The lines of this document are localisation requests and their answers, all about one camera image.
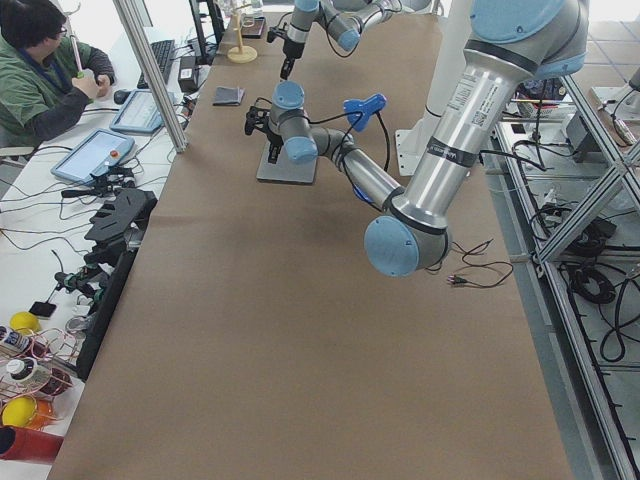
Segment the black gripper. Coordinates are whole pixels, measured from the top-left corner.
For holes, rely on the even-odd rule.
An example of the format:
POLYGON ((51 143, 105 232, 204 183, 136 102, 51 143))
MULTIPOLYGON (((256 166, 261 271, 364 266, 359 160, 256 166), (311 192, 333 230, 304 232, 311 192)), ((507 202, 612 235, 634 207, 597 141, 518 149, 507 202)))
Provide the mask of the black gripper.
POLYGON ((303 44, 294 41, 285 41, 283 45, 285 60, 280 69, 280 79, 287 80, 294 67, 294 61, 300 59, 303 54, 303 44))
POLYGON ((277 164, 283 146, 283 139, 280 134, 274 132, 270 127, 265 128, 265 135, 270 144, 268 162, 277 164))

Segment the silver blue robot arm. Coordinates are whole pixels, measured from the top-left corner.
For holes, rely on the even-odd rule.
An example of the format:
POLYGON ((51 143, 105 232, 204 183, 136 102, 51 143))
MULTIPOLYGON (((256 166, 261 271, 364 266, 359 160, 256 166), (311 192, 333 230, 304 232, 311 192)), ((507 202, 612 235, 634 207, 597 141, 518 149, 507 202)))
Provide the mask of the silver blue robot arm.
POLYGON ((331 160, 354 190, 379 211, 364 247, 382 274, 404 277, 440 263, 451 238, 447 209, 517 87, 529 80, 580 70, 586 55, 589 5, 585 1, 455 1, 445 24, 436 75, 448 81, 433 128, 418 126, 419 162, 400 185, 349 132, 315 127, 306 116, 302 87, 290 80, 313 25, 345 51, 370 27, 399 13, 398 1, 373 1, 350 16, 326 1, 298 1, 291 21, 273 37, 284 41, 285 61, 267 110, 246 116, 262 131, 269 157, 295 164, 331 160))
POLYGON ((295 1, 293 11, 284 14, 267 33, 268 43, 283 40, 279 79, 289 79, 315 24, 323 29, 332 50, 346 58, 355 52, 367 30, 394 15, 427 13, 432 7, 438 8, 439 1, 295 1))

